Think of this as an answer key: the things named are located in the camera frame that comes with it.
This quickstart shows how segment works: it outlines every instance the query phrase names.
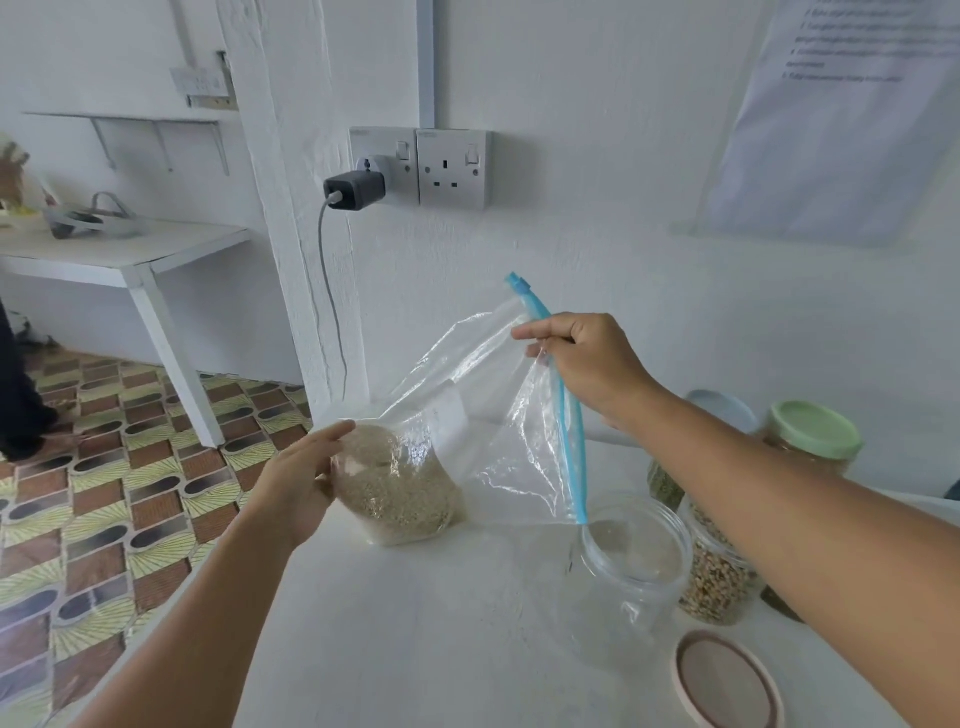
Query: dark trousers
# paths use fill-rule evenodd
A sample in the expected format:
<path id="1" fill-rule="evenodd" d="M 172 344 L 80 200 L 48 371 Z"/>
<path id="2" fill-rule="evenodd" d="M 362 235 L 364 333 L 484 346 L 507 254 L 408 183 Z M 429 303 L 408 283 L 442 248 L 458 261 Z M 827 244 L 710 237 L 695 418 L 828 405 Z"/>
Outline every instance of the dark trousers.
<path id="1" fill-rule="evenodd" d="M 36 455 L 56 423 L 57 410 L 43 403 L 27 376 L 0 302 L 0 452 L 12 462 Z"/>

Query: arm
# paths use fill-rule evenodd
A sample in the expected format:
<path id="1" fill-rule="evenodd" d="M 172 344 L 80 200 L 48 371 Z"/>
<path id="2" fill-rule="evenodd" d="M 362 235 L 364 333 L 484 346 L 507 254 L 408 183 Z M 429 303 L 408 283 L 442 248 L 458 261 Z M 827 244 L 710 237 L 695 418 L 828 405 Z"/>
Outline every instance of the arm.
<path id="1" fill-rule="evenodd" d="M 75 728 L 232 725 L 283 570 L 331 502 L 315 478 L 353 428 L 315 432 L 264 468 L 196 581 Z"/>
<path id="2" fill-rule="evenodd" d="M 515 329 L 633 436 L 917 728 L 960 725 L 960 529 L 766 447 L 660 387 L 606 315 Z"/>

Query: left hand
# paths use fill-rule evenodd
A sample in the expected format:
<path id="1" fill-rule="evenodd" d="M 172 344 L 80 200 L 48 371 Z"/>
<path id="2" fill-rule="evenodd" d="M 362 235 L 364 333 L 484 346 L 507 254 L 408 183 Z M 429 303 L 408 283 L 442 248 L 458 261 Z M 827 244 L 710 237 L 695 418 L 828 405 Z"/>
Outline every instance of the left hand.
<path id="1" fill-rule="evenodd" d="M 318 478 L 330 472 L 330 458 L 343 449 L 338 440 L 355 427 L 343 420 L 278 454 L 257 479 L 241 517 L 265 518 L 290 539 L 291 550 L 313 536 L 333 502 L 329 484 Z"/>

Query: grain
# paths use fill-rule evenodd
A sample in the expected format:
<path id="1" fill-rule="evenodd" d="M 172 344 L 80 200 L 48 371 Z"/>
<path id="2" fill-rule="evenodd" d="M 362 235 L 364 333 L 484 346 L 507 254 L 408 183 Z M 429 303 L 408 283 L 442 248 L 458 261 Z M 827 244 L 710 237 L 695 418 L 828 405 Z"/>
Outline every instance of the grain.
<path id="1" fill-rule="evenodd" d="M 690 581 L 680 597 L 680 606 L 709 624 L 737 624 L 762 588 L 756 571 L 694 541 Z"/>
<path id="2" fill-rule="evenodd" d="M 650 463 L 650 469 L 647 471 L 647 485 L 650 487 L 650 496 L 654 500 L 659 500 L 671 511 L 677 512 L 686 492 L 656 460 Z"/>
<path id="3" fill-rule="evenodd" d="M 693 536 L 693 564 L 681 608 L 709 624 L 737 624 L 763 589 L 763 579 L 689 499 L 681 516 Z"/>
<path id="4" fill-rule="evenodd" d="M 461 517 L 463 496 L 429 442 L 411 442 L 377 425 L 359 425 L 342 442 L 333 490 L 374 543 L 427 539 Z"/>

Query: food container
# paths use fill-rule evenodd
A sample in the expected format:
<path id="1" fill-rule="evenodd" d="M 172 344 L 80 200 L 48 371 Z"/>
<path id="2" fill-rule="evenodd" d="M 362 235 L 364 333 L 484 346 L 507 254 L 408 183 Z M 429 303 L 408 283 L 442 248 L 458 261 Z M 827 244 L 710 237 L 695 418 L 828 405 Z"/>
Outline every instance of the food container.
<path id="1" fill-rule="evenodd" d="M 693 539 L 693 563 L 680 606 L 707 624 L 737 624 L 763 589 L 763 580 L 689 497 L 680 518 Z"/>
<path id="2" fill-rule="evenodd" d="M 770 408 L 763 442 L 843 475 L 863 449 L 860 433 L 843 415 L 809 401 L 788 400 Z"/>
<path id="3" fill-rule="evenodd" d="M 750 407 L 731 395 L 709 389 L 695 389 L 685 399 L 741 432 L 752 434 L 759 427 L 759 420 Z M 671 511 L 680 507 L 680 502 L 686 495 L 684 489 L 656 460 L 650 463 L 647 471 L 647 485 L 650 486 L 650 495 Z"/>
<path id="4" fill-rule="evenodd" d="M 558 621 L 588 662 L 637 667 L 684 590 L 690 535 L 670 509 L 635 492 L 605 494 L 589 512 L 564 564 Z"/>

